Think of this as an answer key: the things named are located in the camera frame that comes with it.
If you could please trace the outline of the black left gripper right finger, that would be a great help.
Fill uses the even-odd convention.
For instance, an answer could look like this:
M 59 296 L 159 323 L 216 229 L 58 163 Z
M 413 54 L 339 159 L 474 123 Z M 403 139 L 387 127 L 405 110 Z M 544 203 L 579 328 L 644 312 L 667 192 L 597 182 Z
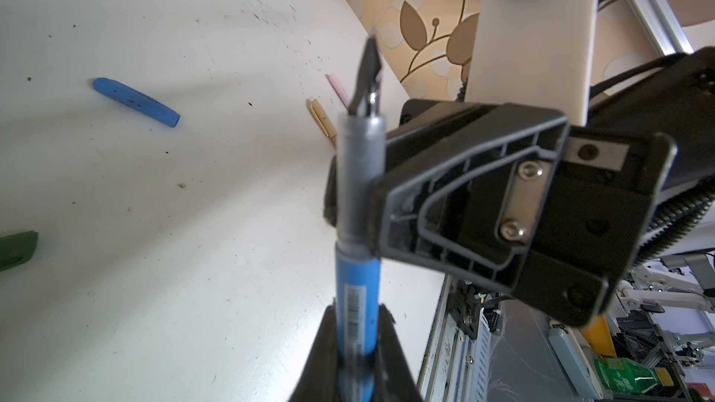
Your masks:
M 400 340 L 395 320 L 384 304 L 379 306 L 377 347 L 374 369 L 374 395 L 377 402 L 423 402 Z

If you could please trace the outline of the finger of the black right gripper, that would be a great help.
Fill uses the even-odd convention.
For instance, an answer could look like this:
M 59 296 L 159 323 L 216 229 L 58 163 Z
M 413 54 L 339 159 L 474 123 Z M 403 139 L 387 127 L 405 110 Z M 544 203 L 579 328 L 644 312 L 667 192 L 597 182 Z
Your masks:
M 323 218 L 329 225 L 337 225 L 337 156 L 331 159 L 324 199 Z

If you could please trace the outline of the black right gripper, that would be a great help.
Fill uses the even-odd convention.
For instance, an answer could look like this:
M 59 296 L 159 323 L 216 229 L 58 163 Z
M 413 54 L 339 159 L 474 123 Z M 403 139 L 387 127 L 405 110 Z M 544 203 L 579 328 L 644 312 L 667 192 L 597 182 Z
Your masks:
M 371 250 L 588 325 L 644 256 L 659 195 L 714 180 L 713 48 L 646 69 L 572 130 L 595 157 L 566 153 L 553 180 L 570 129 L 556 110 L 437 102 L 392 131 Z

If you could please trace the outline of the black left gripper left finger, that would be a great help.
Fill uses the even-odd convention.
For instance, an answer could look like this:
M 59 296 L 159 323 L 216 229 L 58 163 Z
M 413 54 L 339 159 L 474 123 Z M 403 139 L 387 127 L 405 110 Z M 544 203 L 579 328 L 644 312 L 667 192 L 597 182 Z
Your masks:
M 339 401 L 338 363 L 335 306 L 329 305 L 324 311 L 303 372 L 289 401 Z

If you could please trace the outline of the blue fountain pen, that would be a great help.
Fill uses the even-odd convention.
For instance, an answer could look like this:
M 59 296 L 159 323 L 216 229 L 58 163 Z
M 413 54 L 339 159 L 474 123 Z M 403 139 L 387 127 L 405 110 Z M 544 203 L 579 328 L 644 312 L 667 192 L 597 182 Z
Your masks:
M 367 39 L 355 95 L 339 118 L 336 154 L 336 322 L 338 388 L 343 401 L 374 393 L 381 262 L 369 247 L 372 190 L 385 172 L 385 119 L 380 115 L 382 63 Z

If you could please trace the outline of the beige fountain pen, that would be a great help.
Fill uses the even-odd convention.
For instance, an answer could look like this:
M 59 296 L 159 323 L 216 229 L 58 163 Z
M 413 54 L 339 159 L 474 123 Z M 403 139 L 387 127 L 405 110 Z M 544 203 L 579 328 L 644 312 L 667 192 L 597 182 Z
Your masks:
M 306 107 L 333 148 L 337 145 L 337 129 L 318 100 L 307 100 Z

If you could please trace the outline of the blue pen cap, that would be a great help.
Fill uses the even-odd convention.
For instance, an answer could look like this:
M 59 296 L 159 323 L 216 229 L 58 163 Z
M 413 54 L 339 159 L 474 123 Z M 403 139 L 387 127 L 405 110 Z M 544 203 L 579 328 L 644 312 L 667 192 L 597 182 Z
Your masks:
M 180 121 L 181 116 L 173 109 L 118 81 L 99 77 L 92 81 L 92 87 L 102 96 L 123 104 L 169 128 L 175 128 Z

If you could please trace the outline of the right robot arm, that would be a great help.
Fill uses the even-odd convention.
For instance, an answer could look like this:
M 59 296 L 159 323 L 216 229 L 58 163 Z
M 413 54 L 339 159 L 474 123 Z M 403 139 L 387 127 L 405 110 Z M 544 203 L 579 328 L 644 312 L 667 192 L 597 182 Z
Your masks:
M 627 272 L 667 249 L 714 199 L 714 51 L 592 85 L 605 0 L 389 0 L 390 59 L 415 84 L 432 61 L 457 102 L 409 100 L 380 126 L 370 40 L 324 216 L 359 262 L 443 272 L 584 327 Z

